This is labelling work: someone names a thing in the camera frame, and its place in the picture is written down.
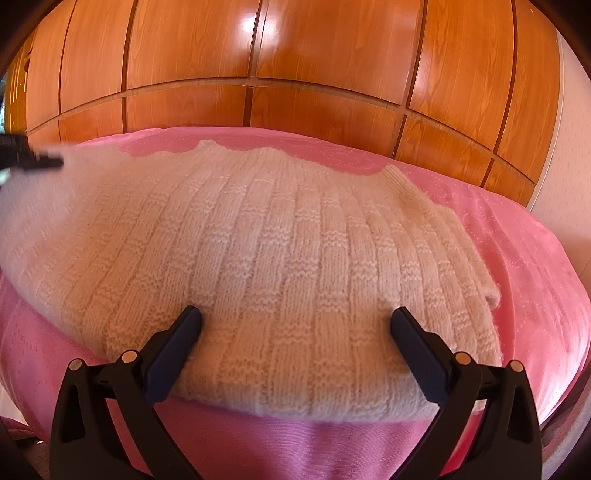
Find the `cream knitted sweater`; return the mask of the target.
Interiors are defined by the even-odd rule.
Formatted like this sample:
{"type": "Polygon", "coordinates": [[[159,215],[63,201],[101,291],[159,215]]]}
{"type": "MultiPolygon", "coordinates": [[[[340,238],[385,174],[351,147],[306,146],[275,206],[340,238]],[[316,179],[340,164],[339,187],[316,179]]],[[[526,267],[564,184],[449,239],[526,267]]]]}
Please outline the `cream knitted sweater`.
{"type": "Polygon", "coordinates": [[[106,359],[197,307],[181,396],[287,418],[426,418],[389,333],[398,307],[451,348],[501,361],[501,295],[472,239],[394,166],[356,175],[211,140],[139,158],[115,144],[60,153],[60,169],[2,187],[2,271],[106,359]]]}

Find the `pink bedspread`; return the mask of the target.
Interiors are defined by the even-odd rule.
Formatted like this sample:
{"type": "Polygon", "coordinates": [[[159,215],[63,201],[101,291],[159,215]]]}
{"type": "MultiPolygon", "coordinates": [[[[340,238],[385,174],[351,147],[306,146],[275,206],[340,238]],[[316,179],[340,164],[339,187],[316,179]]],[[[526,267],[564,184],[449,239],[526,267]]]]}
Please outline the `pink bedspread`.
{"type": "MultiPolygon", "coordinates": [[[[250,150],[271,147],[348,173],[370,175],[387,157],[279,131],[177,127],[113,135],[135,157],[184,152],[202,140],[250,150]]],[[[479,187],[412,165],[403,172],[436,203],[452,208],[495,282],[494,312],[505,359],[526,367],[538,415],[569,393],[589,356],[590,300],[556,236],[525,208],[479,187]]],[[[1,285],[1,384],[29,431],[50,435],[68,362],[97,357],[1,285]]],[[[425,431],[422,422],[308,423],[230,412],[179,398],[157,408],[173,438],[208,479],[386,479],[425,431]]]]}

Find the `wooden panelled wardrobe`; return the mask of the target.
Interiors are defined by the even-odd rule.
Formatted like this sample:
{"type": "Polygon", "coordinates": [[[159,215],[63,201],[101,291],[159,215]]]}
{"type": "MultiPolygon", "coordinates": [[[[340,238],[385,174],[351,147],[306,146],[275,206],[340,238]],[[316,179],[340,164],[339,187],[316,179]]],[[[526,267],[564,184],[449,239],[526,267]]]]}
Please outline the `wooden panelled wardrobe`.
{"type": "Polygon", "coordinates": [[[527,1],[58,1],[1,71],[1,124],[37,145],[280,130],[527,204],[559,89],[527,1]]]}

